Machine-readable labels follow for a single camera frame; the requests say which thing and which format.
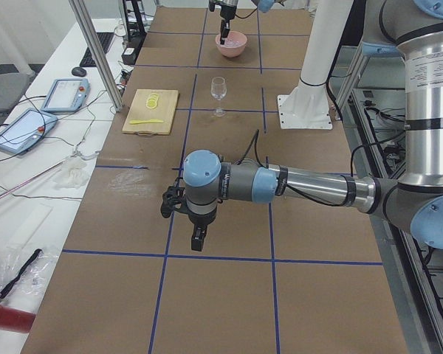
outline bowl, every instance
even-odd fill
[[[220,53],[227,58],[239,56],[246,48],[248,38],[241,32],[230,31],[224,45],[220,44],[220,34],[216,35],[215,43]]]

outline computer mouse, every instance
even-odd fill
[[[87,75],[87,71],[84,68],[81,68],[80,66],[76,66],[75,68],[73,68],[71,73],[74,76],[78,76],[78,77],[84,77]]]

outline black keyboard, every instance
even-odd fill
[[[103,51],[105,53],[108,53],[110,49],[111,40],[113,39],[113,32],[97,32],[97,35],[100,44],[102,44]],[[94,59],[92,58],[92,54],[89,48],[87,48],[85,54],[83,55],[83,58],[80,61],[79,66],[82,68],[97,66],[94,62]]]

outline cutting board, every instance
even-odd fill
[[[150,109],[146,107],[146,101],[150,94],[158,94],[157,107]],[[130,111],[126,117],[122,132],[127,134],[160,134],[168,135],[171,132],[172,121],[176,113],[177,90],[148,90],[140,89],[136,91]],[[162,123],[130,124],[132,120],[160,119]]]

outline white mounting plate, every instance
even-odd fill
[[[333,128],[332,121],[329,116],[329,112],[321,113],[321,116],[315,117],[315,119],[301,119],[296,117],[294,114],[285,113],[281,110],[281,106],[287,99],[288,94],[278,95],[278,110],[279,110],[279,122],[281,124],[281,129],[327,129],[331,130]],[[326,108],[329,107],[328,100],[326,97],[321,98],[322,105]]]

